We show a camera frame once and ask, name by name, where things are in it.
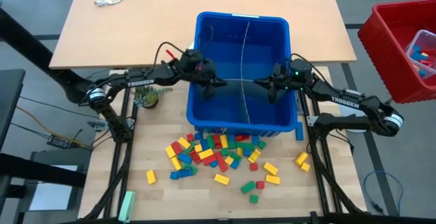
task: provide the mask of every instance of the wooden board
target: wooden board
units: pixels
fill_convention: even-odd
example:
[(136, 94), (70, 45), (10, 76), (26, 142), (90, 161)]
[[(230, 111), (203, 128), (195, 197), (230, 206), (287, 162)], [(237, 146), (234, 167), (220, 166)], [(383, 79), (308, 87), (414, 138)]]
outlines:
[(313, 62), (356, 60), (335, 0), (124, 0), (106, 7), (94, 1), (73, 0), (51, 68), (150, 65), (160, 43), (182, 49), (193, 43), (201, 12), (282, 17), (292, 52)]
[[(320, 70), (330, 80), (328, 69), (320, 67)], [(172, 92), (161, 96), (155, 109), (140, 108), (138, 111), (127, 185), (128, 191), (136, 192), (132, 220), (306, 217), (310, 211), (322, 213), (311, 157), (307, 161), (312, 167), (308, 173), (294, 164), (295, 158), (306, 148), (307, 135), (305, 141), (297, 142), (294, 132), (265, 139), (268, 146), (257, 160), (258, 171), (251, 172), (248, 160), (243, 159), (237, 170), (223, 173), (230, 177), (228, 186), (213, 180), (215, 174), (220, 173), (218, 167), (202, 164), (199, 164), (196, 176), (170, 180), (173, 167), (165, 147), (181, 136), (193, 133), (193, 127), (186, 119), (187, 85), (179, 82)], [(121, 93), (116, 97), (112, 103), (114, 109), (121, 109), (122, 98)], [(338, 106), (331, 102), (320, 103), (320, 110), (339, 115)], [(328, 146), (337, 182), (357, 207), (366, 210), (348, 144), (328, 137)], [(79, 217), (87, 214), (105, 191), (113, 150), (113, 142), (107, 141), (92, 153)], [(264, 180), (262, 165), (266, 161), (279, 168), (281, 184), (266, 183), (264, 190), (252, 191), (259, 194), (260, 199), (259, 204), (250, 204), (249, 194), (243, 195), (240, 187), (250, 180)], [(153, 185), (147, 183), (147, 170), (155, 170), (157, 182)], [(330, 209), (334, 210), (331, 197), (329, 199)]]

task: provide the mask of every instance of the wooden block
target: wooden block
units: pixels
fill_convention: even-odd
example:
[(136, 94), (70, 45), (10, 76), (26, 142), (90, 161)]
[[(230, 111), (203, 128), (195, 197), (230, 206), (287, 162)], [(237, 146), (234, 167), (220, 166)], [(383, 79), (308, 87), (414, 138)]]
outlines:
[(272, 164), (266, 162), (264, 164), (264, 169), (267, 172), (270, 172), (270, 174), (272, 174), (273, 176), (275, 176), (277, 174), (277, 172), (279, 171), (279, 169), (277, 169), (275, 166), (273, 166)]
[(216, 181), (216, 182), (219, 182), (219, 183), (221, 183), (221, 184), (224, 184), (224, 185), (228, 185), (230, 179), (229, 179), (228, 177), (222, 176), (222, 175), (220, 175), (220, 174), (216, 174), (216, 175), (215, 175), (215, 181)]
[(147, 180), (150, 185), (156, 182), (156, 175), (153, 170), (147, 171)]
[(266, 175), (265, 181), (269, 182), (269, 183), (273, 183), (273, 184), (279, 185), (280, 184), (280, 177)]

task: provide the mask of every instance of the toy block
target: toy block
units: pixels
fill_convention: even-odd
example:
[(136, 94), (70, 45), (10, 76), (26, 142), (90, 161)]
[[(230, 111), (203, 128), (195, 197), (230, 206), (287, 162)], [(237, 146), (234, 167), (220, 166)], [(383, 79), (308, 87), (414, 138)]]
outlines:
[(251, 190), (256, 188), (256, 184), (254, 183), (254, 181), (250, 181), (247, 184), (243, 185), (240, 190), (246, 194), (248, 192), (250, 192)]
[(213, 143), (213, 138), (211, 135), (208, 135), (206, 137), (207, 139), (207, 144), (209, 145), (209, 148), (214, 149), (215, 148), (215, 143)]
[(263, 180), (258, 180), (256, 182), (256, 188), (257, 189), (265, 189), (265, 182)]
[(198, 156), (198, 153), (196, 153), (194, 150), (189, 153), (189, 156), (191, 156), (192, 160), (196, 164), (199, 164), (202, 161), (200, 156)]
[(177, 159), (177, 157), (172, 157), (171, 163), (173, 164), (174, 169), (176, 170), (180, 170), (182, 168), (182, 165), (180, 164), (180, 161)]
[(211, 167), (217, 167), (218, 166), (218, 161), (213, 161), (211, 164), (210, 164), (210, 166)]
[(221, 183), (221, 184), (224, 184), (224, 185), (228, 185), (230, 179), (229, 179), (228, 177), (222, 176), (222, 175), (220, 175), (220, 174), (216, 174), (216, 175), (215, 175), (215, 181), (216, 181), (216, 182), (219, 182), (219, 183)]
[(176, 156), (176, 153), (174, 152), (174, 150), (172, 149), (171, 146), (167, 146), (165, 147), (165, 151), (166, 154), (168, 155), (168, 157), (171, 159), (172, 157)]
[(264, 150), (264, 148), (266, 147), (266, 142), (264, 142), (263, 140), (260, 140), (258, 146), (260, 149)]
[(301, 166), (309, 155), (306, 152), (301, 152), (300, 155), (295, 159), (295, 164)]
[(256, 159), (258, 159), (260, 154), (261, 154), (261, 152), (258, 149), (254, 150), (254, 152), (251, 153), (250, 157), (248, 158), (248, 161), (250, 161), (250, 163), (254, 163), (254, 161), (256, 161)]
[(273, 184), (279, 185), (280, 184), (280, 177), (266, 175), (265, 181), (269, 182), (269, 183), (273, 183)]
[(202, 145), (203, 150), (208, 150), (209, 149), (209, 144), (207, 143), (206, 139), (201, 139), (200, 140), (200, 144)]
[(228, 156), (224, 162), (227, 163), (228, 165), (231, 165), (233, 163), (234, 159), (231, 156)]
[(221, 155), (223, 155), (223, 156), (229, 155), (229, 149), (228, 148), (221, 149)]
[(221, 140), (221, 145), (223, 146), (223, 148), (228, 148), (229, 147), (229, 143), (227, 141), (227, 136), (226, 135), (220, 135), (219, 136), (219, 140)]
[(259, 196), (251, 194), (250, 195), (250, 203), (257, 204), (259, 202)]
[(198, 156), (200, 156), (201, 159), (205, 159), (211, 155), (213, 155), (212, 149), (204, 150), (204, 151), (198, 153)]
[(221, 172), (226, 172), (229, 168), (227, 167), (227, 165), (224, 162), (223, 155), (221, 155), (220, 152), (216, 152), (215, 156), (217, 158), (218, 166), (219, 166), (219, 169), (221, 170)]
[(305, 133), (302, 130), (302, 122), (300, 121), (297, 122), (297, 126), (295, 127), (295, 140), (305, 140)]
[(304, 163), (301, 165), (300, 168), (301, 168), (302, 170), (304, 170), (305, 172), (308, 172), (309, 169), (311, 168), (311, 166), (310, 166), (308, 163), (304, 162)]
[(189, 143), (185, 138), (178, 139), (178, 143), (180, 143), (186, 149), (191, 146), (191, 143)]
[(172, 147), (172, 150), (174, 150), (174, 152), (177, 155), (183, 153), (183, 149), (182, 149), (182, 147), (180, 146), (180, 144), (178, 142), (171, 143), (171, 147)]
[(171, 180), (178, 180), (178, 172), (171, 172), (170, 179)]
[(147, 171), (147, 180), (150, 185), (156, 182), (156, 175), (153, 170)]
[(192, 162), (192, 158), (188, 155), (186, 155), (185, 153), (181, 153), (177, 156), (178, 160), (185, 162), (185, 163), (191, 163)]
[(256, 147), (251, 144), (251, 143), (246, 143), (246, 142), (237, 142), (236, 146), (242, 149), (249, 149), (249, 150), (254, 150), (256, 149)]
[(251, 171), (256, 171), (258, 169), (259, 169), (258, 163), (250, 163), (250, 170)]
[(259, 137), (256, 135), (251, 136), (251, 143), (253, 145), (258, 145), (259, 144)]
[(202, 148), (201, 144), (194, 146), (194, 149), (196, 150), (196, 153), (200, 153), (200, 152), (203, 151), (203, 148)]
[(277, 172), (279, 171), (275, 166), (273, 166), (272, 164), (266, 162), (264, 164), (264, 169), (267, 172), (270, 172), (270, 174), (272, 174), (273, 176), (277, 175)]

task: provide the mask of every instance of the blue block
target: blue block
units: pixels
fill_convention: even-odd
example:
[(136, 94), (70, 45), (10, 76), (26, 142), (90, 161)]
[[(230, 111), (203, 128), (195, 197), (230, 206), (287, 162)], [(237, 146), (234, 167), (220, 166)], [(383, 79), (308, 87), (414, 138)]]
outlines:
[(171, 172), (170, 179), (178, 180), (178, 172)]
[(209, 149), (209, 144), (207, 143), (206, 139), (201, 139), (200, 140), (200, 144), (202, 145), (202, 149), (203, 150), (208, 150)]
[(233, 163), (230, 165), (230, 167), (232, 167), (236, 170), (239, 166), (239, 163), (240, 163), (240, 160), (233, 160)]
[(211, 164), (210, 164), (210, 166), (211, 167), (217, 167), (218, 166), (218, 161), (213, 161)]
[(185, 153), (181, 153), (181, 154), (177, 155), (177, 158), (180, 161), (185, 162), (187, 164), (191, 164), (191, 162), (192, 162), (192, 158), (190, 156), (186, 155)]
[(250, 155), (251, 155), (251, 150), (250, 150), (250, 149), (244, 149), (244, 151), (243, 151), (243, 155), (246, 156), (246, 157), (250, 157)]
[(196, 140), (202, 140), (203, 139), (203, 133), (196, 133), (195, 135), (193, 135), (193, 138)]
[(251, 143), (257, 146), (259, 144), (259, 137), (256, 135), (251, 136)]
[(298, 141), (305, 140), (305, 134), (302, 130), (302, 122), (298, 122), (295, 127), (295, 139)]

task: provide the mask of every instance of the black cable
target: black cable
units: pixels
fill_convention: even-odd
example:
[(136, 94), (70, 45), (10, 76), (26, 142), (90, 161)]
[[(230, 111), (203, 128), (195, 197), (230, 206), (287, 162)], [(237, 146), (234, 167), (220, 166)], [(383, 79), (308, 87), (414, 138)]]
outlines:
[(35, 102), (35, 103), (39, 103), (39, 104), (42, 104), (42, 105), (45, 105), (45, 106), (50, 106), (50, 107), (52, 107), (52, 108), (57, 108), (57, 109), (60, 109), (60, 110), (66, 111), (66, 112), (71, 112), (71, 113), (73, 113), (73, 114), (82, 115), (82, 116), (88, 116), (88, 117), (91, 117), (91, 118), (98, 118), (97, 116), (92, 116), (92, 115), (88, 115), (88, 114), (82, 114), (82, 113), (79, 113), (79, 112), (74, 112), (74, 111), (71, 111), (71, 110), (67, 110), (67, 109), (65, 109), (65, 108), (61, 108), (61, 107), (59, 107), (59, 106), (51, 105), (51, 104), (44, 103), (44, 102), (41, 102), (41, 101), (36, 101), (36, 100), (34, 100), (34, 99), (30, 99), (30, 98), (27, 98), (27, 97), (22, 97), (22, 96), (20, 96), (20, 98), (21, 98), (21, 99), (26, 99), (26, 100), (28, 100), (28, 101), (33, 101), (33, 102)]

